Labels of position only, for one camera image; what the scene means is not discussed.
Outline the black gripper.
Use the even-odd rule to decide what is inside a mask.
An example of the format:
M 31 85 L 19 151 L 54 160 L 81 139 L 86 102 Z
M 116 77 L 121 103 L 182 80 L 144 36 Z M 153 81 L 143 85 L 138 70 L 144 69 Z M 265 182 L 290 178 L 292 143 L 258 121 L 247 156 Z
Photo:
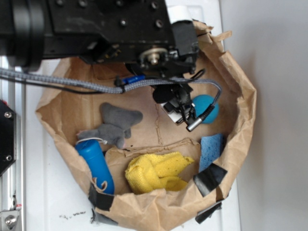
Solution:
M 135 75 L 171 78 L 195 72 L 199 46 L 191 20 L 138 29 L 120 38 L 114 42 L 98 40 L 81 59 L 88 64 L 125 63 Z

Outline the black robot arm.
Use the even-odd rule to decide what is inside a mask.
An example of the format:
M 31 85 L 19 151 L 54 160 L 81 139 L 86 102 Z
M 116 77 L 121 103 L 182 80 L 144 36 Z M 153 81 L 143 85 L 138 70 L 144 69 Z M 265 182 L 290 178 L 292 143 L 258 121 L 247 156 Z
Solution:
M 124 63 L 134 74 L 193 74 L 199 52 L 190 19 L 172 22 L 163 0 L 3 0 L 0 53 L 36 71 L 45 59 Z

